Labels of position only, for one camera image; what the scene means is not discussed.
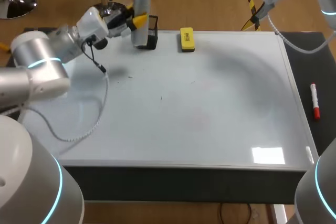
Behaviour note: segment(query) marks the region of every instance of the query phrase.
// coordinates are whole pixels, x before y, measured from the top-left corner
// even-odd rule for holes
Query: yellow and black tape
[[[10,47],[2,42],[0,42],[0,50],[5,52],[10,52]]]
[[[252,13],[252,18],[249,19],[246,24],[243,26],[241,30],[246,30],[250,26],[254,25],[256,31],[261,31],[260,28],[260,21],[259,19],[255,16],[257,14],[257,9],[255,6],[255,3],[253,0],[248,0],[248,5],[250,7],[251,13]]]

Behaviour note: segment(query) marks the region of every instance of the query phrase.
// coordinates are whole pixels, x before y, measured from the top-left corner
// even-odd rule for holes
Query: black cable on floor
[[[222,208],[223,208],[223,203],[220,203],[218,205],[218,217],[219,217],[220,224],[225,224],[224,220],[223,220],[223,215],[222,215]],[[251,218],[252,218],[252,208],[251,208],[251,205],[247,204],[247,208],[248,208],[248,218],[247,218],[246,224],[248,224],[251,221]]]
[[[223,203],[220,203],[218,205],[218,216],[219,216],[219,221],[221,222],[220,224],[225,224],[223,220],[223,216],[222,216],[222,207],[223,207]]]
[[[92,58],[91,58],[90,56],[88,56],[87,53],[85,52],[85,48],[84,48],[85,43],[87,43],[87,44],[89,45],[90,49],[91,49]],[[100,69],[100,71],[102,71],[103,73],[106,73],[106,69],[105,69],[105,67],[104,67],[102,64],[99,64],[98,62],[96,62],[96,60],[94,59],[94,58],[95,58],[95,57],[94,57],[95,55],[94,55],[94,53],[93,53],[93,48],[92,48],[92,42],[91,42],[91,41],[89,41],[89,42],[83,41],[83,43],[82,43],[82,45],[81,45],[81,49],[82,49],[83,54],[84,54],[86,57],[88,57],[90,60],[92,60],[92,62],[97,66],[97,68]]]

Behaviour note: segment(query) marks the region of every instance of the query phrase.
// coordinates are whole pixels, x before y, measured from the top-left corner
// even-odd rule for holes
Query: yellow object
[[[126,6],[126,9],[127,9],[127,10],[129,10],[129,9],[131,9],[131,8],[133,8],[133,4],[129,4],[128,6]]]
[[[6,44],[3,44],[2,42],[0,42],[0,49],[8,52],[10,50],[9,46],[7,46]]]
[[[195,51],[194,31],[191,27],[182,27],[181,33],[181,46],[182,52]]]
[[[142,27],[146,23],[147,18],[148,18],[147,14],[144,14],[144,15],[141,15],[141,16],[137,16],[137,17],[133,18],[133,24],[138,29],[138,28]]]
[[[260,28],[260,21],[259,19],[255,16],[257,14],[257,9],[256,9],[256,6],[254,4],[254,1],[253,0],[248,0],[248,5],[250,7],[250,10],[251,10],[251,13],[252,13],[252,17],[251,19],[249,19],[245,25],[243,26],[243,28],[241,29],[242,31],[245,31],[247,30],[248,28],[250,28],[251,26],[254,25],[255,27],[255,30],[256,31],[261,31],[261,28]]]

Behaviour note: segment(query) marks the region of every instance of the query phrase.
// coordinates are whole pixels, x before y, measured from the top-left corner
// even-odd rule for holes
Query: chair base
[[[37,0],[0,0],[0,19],[22,17],[37,6]]]
[[[125,6],[117,2],[109,2],[107,5],[103,5],[102,3],[99,3],[97,5],[94,5],[94,7],[98,9],[101,17],[106,17],[106,16],[111,15],[115,10],[118,10],[121,7],[125,7]]]

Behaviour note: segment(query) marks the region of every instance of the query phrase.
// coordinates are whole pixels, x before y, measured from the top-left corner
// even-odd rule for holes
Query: yellow eraser
[[[181,46],[182,52],[195,51],[194,31],[191,27],[182,27],[181,33]]]

